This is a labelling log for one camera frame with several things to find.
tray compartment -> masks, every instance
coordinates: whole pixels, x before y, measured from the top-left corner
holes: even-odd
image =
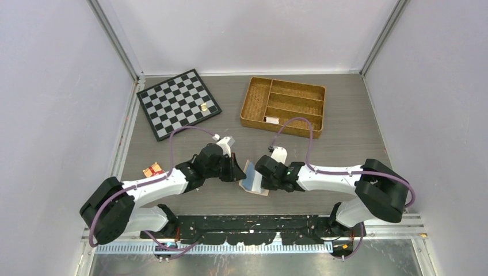
[[[283,110],[283,109],[272,108],[272,107],[268,107],[266,109],[265,117],[268,117],[268,116],[273,117],[273,118],[279,118],[280,119],[280,122],[279,122],[280,126],[283,126],[284,123],[286,123],[288,120],[290,120],[292,118],[303,117],[303,118],[310,121],[314,131],[322,131],[322,117],[321,116],[307,114],[307,113],[301,113],[301,112],[293,112],[293,111],[289,111],[289,110]],[[305,129],[306,131],[309,131],[308,130],[308,124],[302,120],[293,121],[293,122],[289,123],[288,126],[293,127],[293,128]]]
[[[319,116],[323,113],[323,101],[273,92],[269,94],[267,106]]]
[[[273,80],[264,78],[252,78],[247,90],[246,99],[241,110],[241,118],[251,121],[264,120],[266,104],[268,103],[269,90]]]
[[[325,99],[325,87],[323,86],[285,82],[283,80],[274,80],[271,92],[300,98],[317,99],[319,101]]]

metal floor plate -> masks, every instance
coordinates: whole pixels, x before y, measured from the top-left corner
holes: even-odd
[[[158,262],[151,254],[96,254],[90,275],[422,275],[411,240],[365,240],[342,262],[328,253],[192,254]]]
[[[178,243],[179,248],[184,248],[187,245]],[[152,241],[141,242],[112,242],[104,246],[99,246],[95,254],[154,254],[161,253],[156,251],[156,244]],[[268,245],[259,246],[231,246],[229,244],[222,244],[219,246],[212,246],[206,244],[199,244],[192,248],[187,254],[298,254],[298,253],[332,253],[332,242],[327,241],[324,244],[310,244],[310,245],[292,245],[284,246],[281,241],[274,241]],[[179,252],[165,252],[165,254],[177,254]]]

blue object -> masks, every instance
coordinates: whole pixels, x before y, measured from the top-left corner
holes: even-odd
[[[242,187],[248,191],[253,190],[253,183],[254,183],[254,175],[256,174],[256,170],[254,170],[254,164],[252,162],[249,162],[249,165],[247,166],[247,170],[245,171],[246,173],[246,179],[242,180]]]

metal frame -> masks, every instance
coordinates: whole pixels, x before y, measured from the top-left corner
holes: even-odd
[[[373,49],[369,53],[368,58],[366,59],[366,62],[363,65],[363,69],[361,69],[360,74],[361,76],[366,76],[366,73],[368,72],[369,68],[375,61],[376,56],[378,55],[379,51],[381,50],[384,42],[388,38],[388,35],[390,35],[391,31],[393,30],[393,27],[398,21],[398,18],[402,15],[403,10],[405,9],[405,6],[410,2],[410,0],[398,0],[396,2],[395,7],[393,8],[393,11],[390,14],[390,17],[386,21],[386,25],[384,26],[380,36],[375,42],[375,45],[373,46]]]
[[[423,275],[438,275],[436,267],[431,259],[431,253],[428,250],[427,243],[429,240],[412,240],[412,246],[418,260],[418,265]]]
[[[362,76],[362,79],[363,79],[363,84],[364,84],[364,87],[366,88],[366,93],[368,94],[368,98],[369,98],[369,102],[371,103],[371,107],[373,108],[373,114],[375,115],[375,120],[376,120],[376,125],[378,126],[378,131],[380,132],[380,135],[382,137],[382,140],[383,140],[383,145],[384,145],[384,148],[385,148],[385,153],[386,153],[386,156],[388,157],[388,160],[390,161],[390,165],[391,167],[395,167],[395,164],[393,164],[393,161],[391,160],[390,156],[388,155],[388,153],[390,152],[390,148],[387,144],[387,141],[385,139],[385,137],[383,136],[383,130],[382,130],[382,127],[380,124],[378,124],[378,120],[376,118],[378,118],[378,114],[376,112],[376,107],[375,107],[375,103],[373,102],[373,99],[371,98],[371,93],[369,92],[369,87],[368,87],[368,83],[366,82],[366,76]]]
[[[364,222],[364,226],[368,235],[364,237],[365,240],[399,240],[399,239],[426,239],[424,224],[419,214],[403,214],[403,219],[400,223],[387,223],[383,220],[372,219]],[[82,235],[82,242],[88,242],[88,234],[90,230],[85,228]],[[139,233],[124,233],[115,242],[136,242],[144,241],[141,239]],[[170,242],[172,239],[158,239],[162,242]]]
[[[122,44],[120,43],[117,34],[115,34],[115,31],[113,30],[112,25],[110,24],[107,16],[105,15],[102,7],[100,6],[100,3],[98,2],[98,0],[86,0],[86,2],[88,2],[88,4],[90,5],[93,13],[95,14],[98,21],[100,22],[100,25],[104,29],[108,39],[112,43],[115,51],[117,52],[118,56],[124,63],[132,79],[136,81],[139,78],[139,74],[136,72],[134,66],[129,60],[129,57],[127,56],[126,51],[124,50],[124,47],[122,47]]]
[[[190,245],[177,243],[178,248],[185,248]],[[110,244],[100,246],[95,254],[134,254],[146,255],[154,254],[157,245],[149,241],[114,241]],[[299,253],[332,253],[334,251],[332,241],[324,241],[323,244],[293,245],[284,246],[281,240],[275,239],[268,245],[244,246],[237,244],[231,246],[222,244],[219,246],[209,244],[199,244],[190,249],[186,254],[189,255],[214,255],[214,254],[299,254]],[[179,252],[168,252],[168,255],[178,254]]]
[[[112,162],[112,171],[110,172],[111,176],[117,177],[118,179],[122,177],[125,159],[127,157],[127,152],[131,143],[132,131],[134,130],[134,124],[136,122],[139,110],[140,103],[137,99],[136,94],[137,92],[144,90],[145,84],[146,78],[144,75],[142,75],[134,88],[134,92],[129,99],[129,105],[127,106],[125,122],[124,126],[122,127],[122,133],[120,135],[119,147],[117,148],[115,158]]]
[[[359,74],[360,70],[343,70],[343,71],[283,71],[283,72],[233,72],[233,73],[199,73],[200,76],[274,76],[274,75],[342,75],[342,74]],[[146,79],[152,78],[171,78],[170,75],[147,75]]]
[[[95,248],[91,248],[88,242],[82,241],[80,244],[81,255],[75,276],[88,276],[92,269],[93,258],[95,258]]]

black bracket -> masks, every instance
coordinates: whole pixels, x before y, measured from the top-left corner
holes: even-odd
[[[280,232],[283,245],[323,244],[322,238],[350,236],[359,232],[359,225],[345,228],[338,235],[330,230],[329,218],[318,215],[290,216],[178,216],[181,242],[191,244],[199,240],[201,244],[244,245],[269,244]],[[175,232],[151,232],[157,239],[174,239]],[[149,239],[140,233],[142,239]]]
[[[231,156],[225,156],[220,164],[220,181],[234,182],[246,179],[246,174],[241,170],[235,153],[231,153]]]
[[[338,223],[336,220],[337,210],[339,209],[339,206],[341,206],[341,202],[336,203],[334,205],[334,208],[332,208],[332,212],[330,213],[330,216],[327,219],[326,228],[327,231],[329,231],[330,233],[334,233],[337,236],[346,236],[347,233],[350,232],[350,229]]]
[[[361,168],[364,171],[376,171],[403,179],[375,159],[367,159]],[[375,217],[390,223],[402,221],[403,208],[409,192],[405,185],[373,175],[362,175],[354,185],[357,196]]]
[[[256,162],[256,171],[262,175],[261,187],[267,190],[304,191],[296,182],[303,162],[292,162],[289,166],[268,155]]]
[[[163,212],[166,214],[166,218],[168,219],[166,225],[159,232],[166,237],[176,235],[178,229],[178,218],[165,204],[158,204],[158,207],[163,210]]]
[[[100,206],[121,189],[122,183],[116,177],[110,177],[103,181],[79,210],[79,214],[88,227],[91,227]],[[98,218],[94,231],[95,238],[99,244],[110,243],[124,232],[134,204],[134,198],[127,193],[123,193],[107,205]]]

